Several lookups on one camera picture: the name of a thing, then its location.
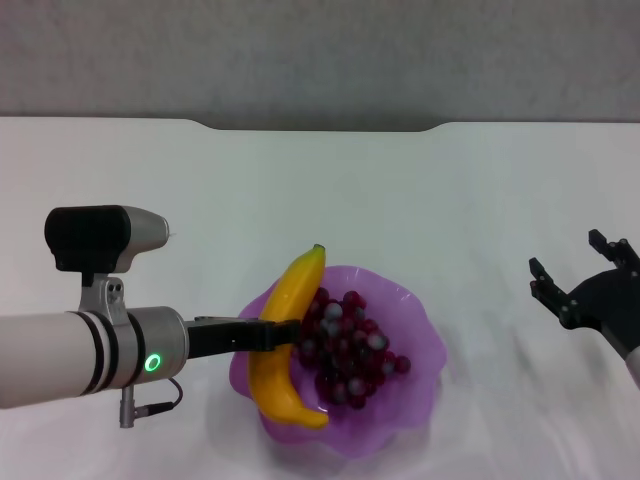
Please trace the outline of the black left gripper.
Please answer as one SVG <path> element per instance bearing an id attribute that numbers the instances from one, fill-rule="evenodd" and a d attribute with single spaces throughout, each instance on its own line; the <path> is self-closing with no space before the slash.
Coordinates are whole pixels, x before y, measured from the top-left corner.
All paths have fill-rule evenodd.
<path id="1" fill-rule="evenodd" d="M 185 323 L 188 359 L 235 352 L 263 352 L 296 344 L 301 338 L 300 320 L 266 322 L 256 318 L 196 317 Z"/>

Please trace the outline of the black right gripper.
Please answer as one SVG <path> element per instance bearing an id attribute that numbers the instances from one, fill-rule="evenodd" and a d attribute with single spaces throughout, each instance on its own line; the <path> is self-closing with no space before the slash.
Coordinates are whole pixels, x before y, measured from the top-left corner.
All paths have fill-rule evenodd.
<path id="1" fill-rule="evenodd" d="M 608 241 L 597 229 L 589 231 L 588 241 L 617 269 L 584 280 L 568 296 L 533 257 L 531 295 L 563 328 L 595 330 L 620 356 L 628 356 L 639 346 L 639 256 L 626 238 Z"/>

